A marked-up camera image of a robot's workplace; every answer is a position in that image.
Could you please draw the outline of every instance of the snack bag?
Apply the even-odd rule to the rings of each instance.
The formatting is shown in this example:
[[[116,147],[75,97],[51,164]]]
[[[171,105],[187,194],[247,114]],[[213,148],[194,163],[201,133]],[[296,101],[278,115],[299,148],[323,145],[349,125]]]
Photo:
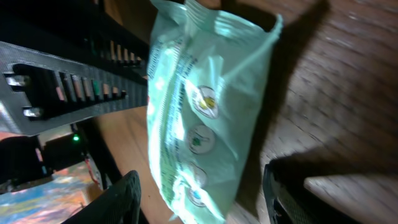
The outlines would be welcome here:
[[[224,223],[248,156],[282,18],[270,32],[194,0],[153,0],[150,169],[184,223]]]

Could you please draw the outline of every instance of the wooden floor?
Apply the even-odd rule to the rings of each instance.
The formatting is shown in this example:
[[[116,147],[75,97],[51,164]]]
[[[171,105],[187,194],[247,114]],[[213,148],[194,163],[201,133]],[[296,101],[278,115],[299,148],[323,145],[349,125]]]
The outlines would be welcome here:
[[[398,1],[200,2],[265,29],[270,13],[285,19],[228,223],[269,223],[261,179],[271,159],[285,164],[292,178],[308,177],[307,189],[358,221],[396,223]],[[148,42],[155,15],[148,1],[109,0],[106,6]],[[98,123],[121,172],[139,172],[147,219],[167,223],[172,212],[149,170],[146,109],[106,114]]]

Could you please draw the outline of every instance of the colorful painting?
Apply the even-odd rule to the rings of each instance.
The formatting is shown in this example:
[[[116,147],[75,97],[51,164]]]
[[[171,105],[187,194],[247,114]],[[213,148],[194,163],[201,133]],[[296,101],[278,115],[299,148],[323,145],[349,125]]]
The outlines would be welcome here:
[[[81,162],[56,172],[51,182],[0,195],[0,223],[61,223],[89,203],[92,183]]]

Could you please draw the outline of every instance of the printed logo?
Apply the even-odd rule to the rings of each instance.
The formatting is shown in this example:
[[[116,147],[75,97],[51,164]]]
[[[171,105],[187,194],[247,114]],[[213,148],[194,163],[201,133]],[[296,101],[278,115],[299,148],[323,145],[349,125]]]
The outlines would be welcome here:
[[[191,171],[193,173],[193,179],[198,184],[200,188],[203,188],[207,183],[207,175],[205,171],[194,163],[191,162]]]
[[[197,111],[208,118],[218,117],[218,106],[214,90],[207,86],[199,86],[192,92],[193,105]]]
[[[195,154],[203,154],[214,148],[215,135],[210,128],[201,124],[189,130],[186,141],[189,150]]]
[[[206,205],[201,201],[199,191],[188,189],[189,200],[197,207],[205,207]]]

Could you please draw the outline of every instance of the green led light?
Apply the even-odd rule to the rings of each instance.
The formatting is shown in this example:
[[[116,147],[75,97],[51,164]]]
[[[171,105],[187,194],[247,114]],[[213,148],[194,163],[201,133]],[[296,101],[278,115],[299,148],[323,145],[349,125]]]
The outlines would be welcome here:
[[[73,137],[73,140],[74,140],[74,141],[79,141],[80,138],[79,138],[79,136],[78,136],[77,134],[75,134],[75,136]]]

